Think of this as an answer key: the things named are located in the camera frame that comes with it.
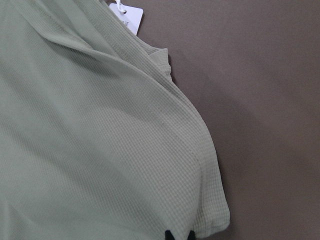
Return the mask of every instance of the fabric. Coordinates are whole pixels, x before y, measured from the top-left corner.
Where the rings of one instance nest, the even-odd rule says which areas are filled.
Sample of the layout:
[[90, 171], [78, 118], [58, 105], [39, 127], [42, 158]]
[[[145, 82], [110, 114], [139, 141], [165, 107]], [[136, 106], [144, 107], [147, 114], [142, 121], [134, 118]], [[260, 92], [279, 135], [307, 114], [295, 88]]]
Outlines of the fabric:
[[215, 147], [167, 48], [98, 0], [1, 0], [0, 33], [0, 239], [227, 228]]

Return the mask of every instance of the brown background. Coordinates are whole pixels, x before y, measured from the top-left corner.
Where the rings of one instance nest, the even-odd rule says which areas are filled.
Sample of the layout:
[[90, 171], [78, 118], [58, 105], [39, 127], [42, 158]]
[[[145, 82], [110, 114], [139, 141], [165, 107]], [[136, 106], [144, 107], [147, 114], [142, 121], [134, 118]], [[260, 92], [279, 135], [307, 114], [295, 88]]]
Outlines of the brown background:
[[122, 3], [215, 144], [231, 216], [206, 240], [320, 240], [320, 1]]

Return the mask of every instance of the light green cloth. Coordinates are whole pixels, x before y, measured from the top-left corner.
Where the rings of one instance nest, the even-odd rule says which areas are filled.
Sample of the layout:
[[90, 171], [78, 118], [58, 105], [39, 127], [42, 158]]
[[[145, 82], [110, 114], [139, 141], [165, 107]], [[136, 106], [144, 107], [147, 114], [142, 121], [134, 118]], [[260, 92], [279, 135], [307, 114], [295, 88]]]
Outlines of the light green cloth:
[[0, 239], [224, 230], [213, 141], [170, 72], [99, 0], [0, 0]]

